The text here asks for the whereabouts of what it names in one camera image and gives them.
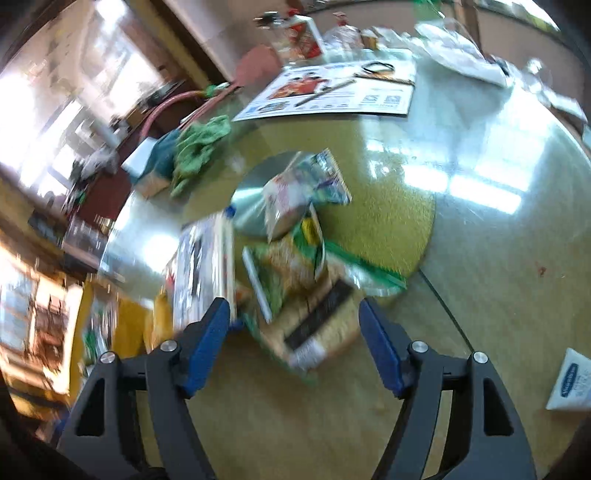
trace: teal cloth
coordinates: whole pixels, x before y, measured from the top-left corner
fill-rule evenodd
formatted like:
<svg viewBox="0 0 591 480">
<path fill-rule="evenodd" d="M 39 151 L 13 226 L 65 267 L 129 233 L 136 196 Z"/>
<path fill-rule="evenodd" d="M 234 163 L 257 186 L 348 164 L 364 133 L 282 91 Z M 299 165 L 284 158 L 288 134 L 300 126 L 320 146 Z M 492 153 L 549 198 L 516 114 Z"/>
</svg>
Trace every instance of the teal cloth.
<svg viewBox="0 0 591 480">
<path fill-rule="evenodd" d="M 144 172 L 138 178 L 132 175 L 129 176 L 133 185 L 152 171 L 164 179 L 173 179 L 174 155 L 176 153 L 177 139 L 180 134 L 180 130 L 175 129 L 158 139 L 152 147 Z"/>
<path fill-rule="evenodd" d="M 173 190 L 175 197 L 182 193 L 190 180 L 209 161 L 214 143 L 230 133 L 227 115 L 212 118 L 205 125 L 193 122 L 177 140 L 177 155 L 174 159 Z"/>
</svg>

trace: round table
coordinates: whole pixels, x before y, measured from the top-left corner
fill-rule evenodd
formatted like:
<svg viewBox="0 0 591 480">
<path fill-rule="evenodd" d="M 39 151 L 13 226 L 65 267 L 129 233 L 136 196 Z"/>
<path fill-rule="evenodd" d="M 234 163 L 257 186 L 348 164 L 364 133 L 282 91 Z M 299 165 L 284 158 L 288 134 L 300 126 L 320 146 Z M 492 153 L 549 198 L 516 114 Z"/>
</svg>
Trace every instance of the round table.
<svg viewBox="0 0 591 480">
<path fill-rule="evenodd" d="M 263 87 L 240 90 L 202 121 L 232 118 Z M 573 136 L 529 93 L 418 61 L 407 117 L 306 115 L 235 122 L 188 198 L 172 202 L 165 192 L 146 202 L 132 194 L 115 225 L 120 233 L 113 248 L 153 259 L 155 247 L 146 245 L 157 245 L 156 236 L 177 238 L 183 223 L 227 206 L 254 158 L 324 148 L 338 161 L 348 155 L 358 159 L 345 162 L 346 180 L 357 176 L 370 187 L 378 175 L 393 172 L 404 179 L 399 193 L 435 196 L 426 257 L 408 292 L 388 311 L 412 338 L 440 353 L 488 354 L 544 472 L 580 419 L 544 410 L 564 352 L 572 347 L 591 357 L 591 168 Z M 387 197 L 388 189 L 381 194 Z M 428 204 L 424 214 L 432 215 Z M 405 232 L 392 228 L 383 235 L 413 235 L 413 217 L 401 222 Z M 321 223 L 328 238 L 347 229 L 363 234 L 360 224 L 340 225 L 322 214 Z M 424 245 L 416 247 L 422 251 Z M 160 253 L 164 262 L 170 256 Z M 399 258 L 396 266 L 404 274 L 415 269 Z M 241 268 L 237 262 L 239 277 Z M 381 385 L 362 340 L 322 365 L 310 385 L 239 333 L 226 340 L 207 387 L 189 409 L 220 478 L 359 479 L 371 477 L 400 404 Z M 444 395 L 431 472 L 441 455 L 448 410 Z M 149 422 L 145 407 L 140 413 Z M 155 454 L 149 435 L 146 442 L 148 453 Z"/>
</svg>

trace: blue gripper pad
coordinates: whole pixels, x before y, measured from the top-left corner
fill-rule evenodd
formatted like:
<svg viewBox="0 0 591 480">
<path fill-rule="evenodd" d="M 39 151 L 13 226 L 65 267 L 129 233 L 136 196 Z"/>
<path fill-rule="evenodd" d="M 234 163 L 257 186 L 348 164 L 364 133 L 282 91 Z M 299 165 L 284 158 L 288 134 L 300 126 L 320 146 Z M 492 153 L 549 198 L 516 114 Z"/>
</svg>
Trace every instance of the blue gripper pad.
<svg viewBox="0 0 591 480">
<path fill-rule="evenodd" d="M 388 321 L 375 302 L 368 299 L 359 305 L 359 326 L 384 387 L 396 397 L 403 398 L 411 386 L 408 384 L 408 376 L 402 374 L 402 363 L 408 361 L 407 347 L 410 338 L 400 325 Z"/>
<path fill-rule="evenodd" d="M 197 390 L 205 386 L 229 326 L 230 305 L 227 300 L 218 298 L 213 301 L 200 322 L 191 323 L 185 328 L 183 336 L 198 336 L 197 345 L 186 359 L 186 376 L 179 385 L 188 397 L 194 396 Z"/>
</svg>

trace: metal screw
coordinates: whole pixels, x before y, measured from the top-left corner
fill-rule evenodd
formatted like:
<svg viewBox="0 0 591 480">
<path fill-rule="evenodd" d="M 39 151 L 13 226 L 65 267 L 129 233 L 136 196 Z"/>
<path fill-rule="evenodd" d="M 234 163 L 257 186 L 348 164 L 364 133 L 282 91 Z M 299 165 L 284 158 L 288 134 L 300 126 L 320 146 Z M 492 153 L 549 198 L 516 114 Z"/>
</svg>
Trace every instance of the metal screw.
<svg viewBox="0 0 591 480">
<path fill-rule="evenodd" d="M 165 340 L 162 342 L 162 345 L 160 345 L 160 349 L 163 352 L 174 352 L 177 349 L 177 342 L 174 340 Z"/>
<path fill-rule="evenodd" d="M 117 358 L 114 352 L 105 352 L 100 356 L 100 363 L 102 364 L 112 364 Z"/>
<path fill-rule="evenodd" d="M 413 347 L 413 350 L 417 353 L 425 353 L 427 350 L 429 350 L 429 346 L 425 342 L 422 342 L 421 340 L 417 340 L 416 342 L 413 342 L 412 347 Z"/>
<path fill-rule="evenodd" d="M 488 356 L 483 352 L 474 352 L 474 361 L 479 364 L 485 364 L 488 362 Z"/>
</svg>

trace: green towel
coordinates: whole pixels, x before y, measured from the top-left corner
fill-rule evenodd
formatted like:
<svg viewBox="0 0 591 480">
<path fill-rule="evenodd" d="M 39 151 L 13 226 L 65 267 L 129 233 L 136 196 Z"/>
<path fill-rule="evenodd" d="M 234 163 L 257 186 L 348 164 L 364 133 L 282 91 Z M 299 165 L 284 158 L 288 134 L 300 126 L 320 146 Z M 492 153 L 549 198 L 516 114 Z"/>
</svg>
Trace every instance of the green towel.
<svg viewBox="0 0 591 480">
<path fill-rule="evenodd" d="M 172 197 L 179 195 L 189 181 L 199 173 L 211 157 L 213 144 L 230 133 L 227 115 L 212 118 L 207 124 L 193 122 L 177 140 L 177 155 L 174 159 Z"/>
</svg>

